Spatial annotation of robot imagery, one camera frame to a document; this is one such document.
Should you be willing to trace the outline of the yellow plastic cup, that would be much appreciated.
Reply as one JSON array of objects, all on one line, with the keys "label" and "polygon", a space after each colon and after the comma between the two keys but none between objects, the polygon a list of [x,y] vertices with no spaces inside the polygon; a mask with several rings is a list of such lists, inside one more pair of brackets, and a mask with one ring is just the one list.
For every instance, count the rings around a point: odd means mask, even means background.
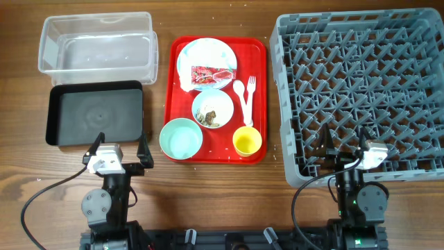
[{"label": "yellow plastic cup", "polygon": [[256,128],[242,126],[234,132],[232,143],[235,151],[240,156],[249,157],[257,153],[261,148],[262,136]]}]

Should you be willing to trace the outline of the white napkin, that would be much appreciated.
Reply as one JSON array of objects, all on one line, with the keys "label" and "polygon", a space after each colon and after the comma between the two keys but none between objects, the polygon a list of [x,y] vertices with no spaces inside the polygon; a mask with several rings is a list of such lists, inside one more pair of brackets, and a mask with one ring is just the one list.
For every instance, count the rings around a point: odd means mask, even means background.
[{"label": "white napkin", "polygon": [[189,92],[193,90],[193,85],[191,84],[191,66],[192,61],[185,53],[180,53],[180,63],[179,63],[178,73],[180,77],[180,87],[185,91]]}]

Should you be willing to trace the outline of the red snack wrapper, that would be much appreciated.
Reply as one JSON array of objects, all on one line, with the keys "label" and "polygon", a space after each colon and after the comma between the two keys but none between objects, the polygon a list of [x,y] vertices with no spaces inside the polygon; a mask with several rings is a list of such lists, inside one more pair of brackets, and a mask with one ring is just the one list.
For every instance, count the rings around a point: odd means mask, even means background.
[{"label": "red snack wrapper", "polygon": [[205,66],[191,67],[191,83],[195,85],[209,85],[236,78],[236,69],[215,68]]}]

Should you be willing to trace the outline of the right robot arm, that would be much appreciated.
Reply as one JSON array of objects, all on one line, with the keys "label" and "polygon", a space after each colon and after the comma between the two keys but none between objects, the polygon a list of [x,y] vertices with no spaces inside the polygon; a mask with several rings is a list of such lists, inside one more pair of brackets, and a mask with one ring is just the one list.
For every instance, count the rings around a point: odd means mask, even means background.
[{"label": "right robot arm", "polygon": [[328,125],[323,125],[314,155],[322,167],[334,170],[339,218],[327,222],[326,249],[388,249],[384,223],[389,191],[376,181],[365,181],[364,172],[381,165],[388,156],[383,141],[374,140],[363,126],[358,128],[355,152],[337,151]]}]

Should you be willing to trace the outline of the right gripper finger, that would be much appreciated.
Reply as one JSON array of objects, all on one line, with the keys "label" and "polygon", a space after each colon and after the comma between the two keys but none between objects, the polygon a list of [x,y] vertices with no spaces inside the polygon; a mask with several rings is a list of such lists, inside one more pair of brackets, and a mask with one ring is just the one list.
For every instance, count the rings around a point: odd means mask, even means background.
[{"label": "right gripper finger", "polygon": [[320,129],[320,137],[315,147],[315,150],[321,149],[325,149],[326,151],[334,149],[334,143],[330,133],[330,128],[327,124],[322,125]]},{"label": "right gripper finger", "polygon": [[369,146],[367,144],[367,140],[371,139],[371,136],[370,136],[367,128],[365,126],[360,126],[357,129],[357,132],[358,132],[358,138],[359,138],[358,139],[358,143],[359,144],[358,144],[357,150],[359,152],[364,152],[364,151],[369,150]]}]

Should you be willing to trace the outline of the small light blue bowl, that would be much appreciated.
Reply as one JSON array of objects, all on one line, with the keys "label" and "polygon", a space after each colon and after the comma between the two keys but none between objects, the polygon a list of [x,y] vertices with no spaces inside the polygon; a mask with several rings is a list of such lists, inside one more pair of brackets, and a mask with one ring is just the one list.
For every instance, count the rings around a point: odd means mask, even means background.
[{"label": "small light blue bowl", "polygon": [[200,109],[202,113],[215,111],[216,118],[214,121],[220,124],[220,126],[216,128],[225,126],[234,114],[234,104],[232,99],[226,92],[221,90],[204,90],[195,97],[191,105],[191,112],[197,123],[196,113],[198,109]]}]

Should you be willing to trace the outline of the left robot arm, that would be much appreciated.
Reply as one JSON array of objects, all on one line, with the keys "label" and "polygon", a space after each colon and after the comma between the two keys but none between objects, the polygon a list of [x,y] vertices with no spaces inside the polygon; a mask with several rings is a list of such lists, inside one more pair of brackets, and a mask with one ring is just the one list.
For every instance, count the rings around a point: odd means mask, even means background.
[{"label": "left robot arm", "polygon": [[146,134],[139,137],[139,162],[123,163],[119,144],[106,143],[100,132],[83,156],[87,170],[103,179],[102,187],[88,192],[81,203],[90,232],[80,237],[80,249],[154,249],[154,241],[137,221],[127,221],[130,194],[135,191],[130,181],[153,168]]}]

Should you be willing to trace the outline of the large light blue plate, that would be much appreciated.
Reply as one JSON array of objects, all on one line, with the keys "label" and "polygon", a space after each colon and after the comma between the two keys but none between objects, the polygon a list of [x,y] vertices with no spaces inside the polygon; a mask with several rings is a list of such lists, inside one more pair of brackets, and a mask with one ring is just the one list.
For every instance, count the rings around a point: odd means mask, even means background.
[{"label": "large light blue plate", "polygon": [[[231,68],[237,71],[237,57],[234,51],[226,43],[215,38],[204,37],[194,40],[187,44],[180,53],[185,53],[189,57],[190,61],[192,61],[192,66]],[[177,73],[180,67],[180,53],[176,62]],[[221,89],[236,78],[209,85],[192,84],[193,90]]]}]

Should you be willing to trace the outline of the green bowl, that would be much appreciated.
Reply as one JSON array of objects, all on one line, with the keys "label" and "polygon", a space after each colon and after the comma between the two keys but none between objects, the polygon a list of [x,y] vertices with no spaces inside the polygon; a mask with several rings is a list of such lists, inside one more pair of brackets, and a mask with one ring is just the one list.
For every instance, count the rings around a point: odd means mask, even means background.
[{"label": "green bowl", "polygon": [[203,144],[199,125],[187,118],[167,122],[160,132],[160,147],[174,160],[186,160],[198,153]]}]

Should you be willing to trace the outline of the brown food scraps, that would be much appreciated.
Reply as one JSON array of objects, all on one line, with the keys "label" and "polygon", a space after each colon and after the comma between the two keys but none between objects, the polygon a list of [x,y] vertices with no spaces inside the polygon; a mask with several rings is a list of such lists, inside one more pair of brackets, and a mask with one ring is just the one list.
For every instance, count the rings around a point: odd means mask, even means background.
[{"label": "brown food scraps", "polygon": [[197,119],[199,124],[201,124],[201,125],[203,125],[205,127],[210,127],[210,128],[219,127],[220,124],[216,123],[214,121],[215,118],[216,118],[216,113],[215,113],[214,110],[210,111],[210,112],[207,112],[207,113],[202,113],[200,111],[200,109],[197,110],[196,119]]}]

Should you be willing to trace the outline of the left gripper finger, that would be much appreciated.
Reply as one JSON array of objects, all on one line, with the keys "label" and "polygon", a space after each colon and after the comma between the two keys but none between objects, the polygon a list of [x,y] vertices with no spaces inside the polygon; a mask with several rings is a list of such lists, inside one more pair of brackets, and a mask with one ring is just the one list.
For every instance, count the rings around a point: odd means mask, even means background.
[{"label": "left gripper finger", "polygon": [[83,164],[87,164],[90,161],[91,157],[96,155],[97,149],[99,148],[101,143],[104,142],[105,142],[105,134],[103,132],[100,132],[95,141],[93,142],[93,144],[91,145],[91,147],[84,154]]},{"label": "left gripper finger", "polygon": [[150,153],[145,133],[142,133],[139,138],[137,157],[139,158],[141,164],[153,164],[153,157]]}]

